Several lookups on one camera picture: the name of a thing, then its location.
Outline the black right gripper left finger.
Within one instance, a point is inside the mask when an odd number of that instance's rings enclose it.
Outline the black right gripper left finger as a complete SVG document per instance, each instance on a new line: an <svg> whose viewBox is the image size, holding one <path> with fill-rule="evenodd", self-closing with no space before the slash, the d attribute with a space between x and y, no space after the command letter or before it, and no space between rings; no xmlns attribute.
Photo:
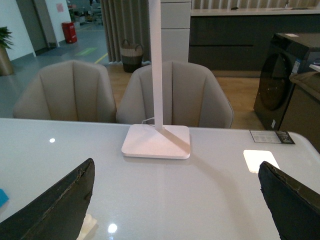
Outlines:
<svg viewBox="0 0 320 240"><path fill-rule="evenodd" d="M75 240L93 195L95 163L88 158L0 224L2 240Z"/></svg>

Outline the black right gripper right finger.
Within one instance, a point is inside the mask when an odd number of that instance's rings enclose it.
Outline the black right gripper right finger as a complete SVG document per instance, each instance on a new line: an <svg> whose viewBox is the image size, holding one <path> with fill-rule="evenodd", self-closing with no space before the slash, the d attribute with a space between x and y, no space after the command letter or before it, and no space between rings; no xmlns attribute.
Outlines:
<svg viewBox="0 0 320 240"><path fill-rule="evenodd" d="M281 240L320 238L320 194L264 161L259 166L261 192Z"/></svg>

